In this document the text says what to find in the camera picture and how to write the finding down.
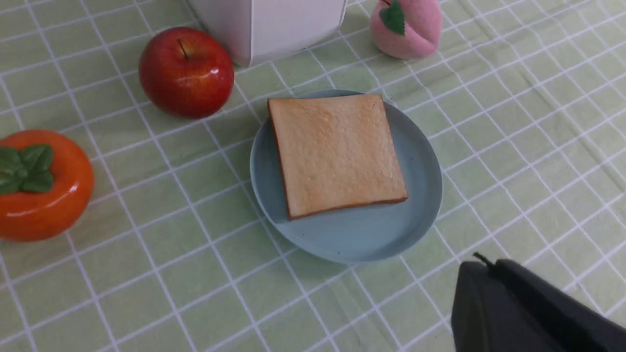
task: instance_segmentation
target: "apple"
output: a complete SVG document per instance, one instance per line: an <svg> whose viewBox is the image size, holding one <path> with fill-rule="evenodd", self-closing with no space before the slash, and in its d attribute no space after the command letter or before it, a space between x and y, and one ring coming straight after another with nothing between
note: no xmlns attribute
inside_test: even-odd
<svg viewBox="0 0 626 352"><path fill-rule="evenodd" d="M199 119L226 103L235 72L215 39L197 29L177 27L148 42L139 60L139 79L154 105L174 116Z"/></svg>

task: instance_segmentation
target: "orange persimmon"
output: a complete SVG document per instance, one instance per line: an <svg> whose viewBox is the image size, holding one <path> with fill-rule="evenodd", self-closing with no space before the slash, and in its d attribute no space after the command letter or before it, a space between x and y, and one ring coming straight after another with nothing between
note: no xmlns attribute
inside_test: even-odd
<svg viewBox="0 0 626 352"><path fill-rule="evenodd" d="M0 238L40 241L69 229L94 187L91 162L56 132L26 130L0 140Z"/></svg>

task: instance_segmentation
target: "light blue plate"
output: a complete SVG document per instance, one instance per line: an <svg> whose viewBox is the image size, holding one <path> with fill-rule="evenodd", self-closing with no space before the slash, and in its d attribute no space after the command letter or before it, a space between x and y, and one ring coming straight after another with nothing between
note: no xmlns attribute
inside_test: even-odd
<svg viewBox="0 0 626 352"><path fill-rule="evenodd" d="M360 94L324 90L303 98ZM424 237L441 205L441 170L433 148L401 111L385 103L391 134L409 198L392 205L370 205L287 220L287 203L274 129L268 119L252 145L252 187L265 216L288 240L330 261L357 264L396 256Z"/></svg>

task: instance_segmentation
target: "white box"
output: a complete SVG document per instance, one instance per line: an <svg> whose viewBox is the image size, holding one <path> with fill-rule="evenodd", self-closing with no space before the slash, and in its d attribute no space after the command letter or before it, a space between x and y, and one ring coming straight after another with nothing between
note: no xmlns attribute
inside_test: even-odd
<svg viewBox="0 0 626 352"><path fill-rule="evenodd" d="M280 58L337 31L347 0L190 0L240 66Z"/></svg>

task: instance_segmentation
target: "slice of bread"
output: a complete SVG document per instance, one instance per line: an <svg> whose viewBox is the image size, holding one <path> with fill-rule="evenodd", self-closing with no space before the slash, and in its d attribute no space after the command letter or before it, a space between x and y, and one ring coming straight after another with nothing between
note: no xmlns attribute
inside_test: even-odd
<svg viewBox="0 0 626 352"><path fill-rule="evenodd" d="M408 198L380 95L271 98L287 215Z"/></svg>

